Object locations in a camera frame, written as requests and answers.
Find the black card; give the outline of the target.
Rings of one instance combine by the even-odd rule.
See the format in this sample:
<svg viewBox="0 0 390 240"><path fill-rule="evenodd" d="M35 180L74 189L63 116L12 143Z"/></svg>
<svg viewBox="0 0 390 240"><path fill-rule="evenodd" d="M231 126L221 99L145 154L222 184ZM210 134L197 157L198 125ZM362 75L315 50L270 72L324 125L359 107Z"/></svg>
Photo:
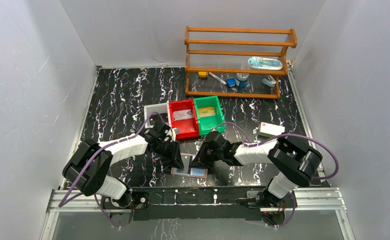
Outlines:
<svg viewBox="0 0 390 240"><path fill-rule="evenodd" d="M169 120L168 120L168 114L167 113L160 113L158 114L152 114L149 118L148 123L153 126L156 122L162 121L165 124L169 125Z"/></svg>

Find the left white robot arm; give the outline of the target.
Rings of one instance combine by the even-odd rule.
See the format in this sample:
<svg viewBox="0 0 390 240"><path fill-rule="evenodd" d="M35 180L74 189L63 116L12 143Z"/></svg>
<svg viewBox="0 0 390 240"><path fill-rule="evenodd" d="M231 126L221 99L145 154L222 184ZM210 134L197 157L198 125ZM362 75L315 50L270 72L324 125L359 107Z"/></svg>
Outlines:
<svg viewBox="0 0 390 240"><path fill-rule="evenodd" d="M162 121L153 127L104 143L84 140L63 168L63 177L83 195L109 197L120 208L132 202L132 189L108 175L110 166L146 153L158 155L166 167L183 168L179 142L173 129Z"/></svg>

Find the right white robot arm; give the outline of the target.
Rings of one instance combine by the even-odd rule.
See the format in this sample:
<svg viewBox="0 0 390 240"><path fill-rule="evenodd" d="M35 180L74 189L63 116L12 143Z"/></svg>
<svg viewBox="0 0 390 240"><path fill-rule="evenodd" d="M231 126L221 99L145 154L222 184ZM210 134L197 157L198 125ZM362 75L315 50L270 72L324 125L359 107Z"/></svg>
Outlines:
<svg viewBox="0 0 390 240"><path fill-rule="evenodd" d="M264 192L265 202L279 206L284 197L297 187L308 187L322 161L322 154L311 147L302 135L286 134L271 137L269 143L230 142L217 131L210 132L190 167L214 167L216 161L229 166L273 164L279 170Z"/></svg>

